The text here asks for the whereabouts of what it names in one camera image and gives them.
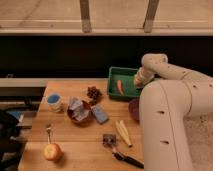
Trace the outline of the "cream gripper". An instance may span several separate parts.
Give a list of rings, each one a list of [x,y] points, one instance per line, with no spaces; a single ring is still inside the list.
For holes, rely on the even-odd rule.
[[[137,88],[143,88],[154,78],[154,73],[144,67],[140,67],[134,75],[134,85]]]

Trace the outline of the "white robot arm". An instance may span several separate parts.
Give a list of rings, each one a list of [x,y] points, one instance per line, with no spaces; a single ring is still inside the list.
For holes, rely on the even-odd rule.
[[[145,171],[194,171],[183,118],[213,113],[213,77],[148,53],[134,76]]]

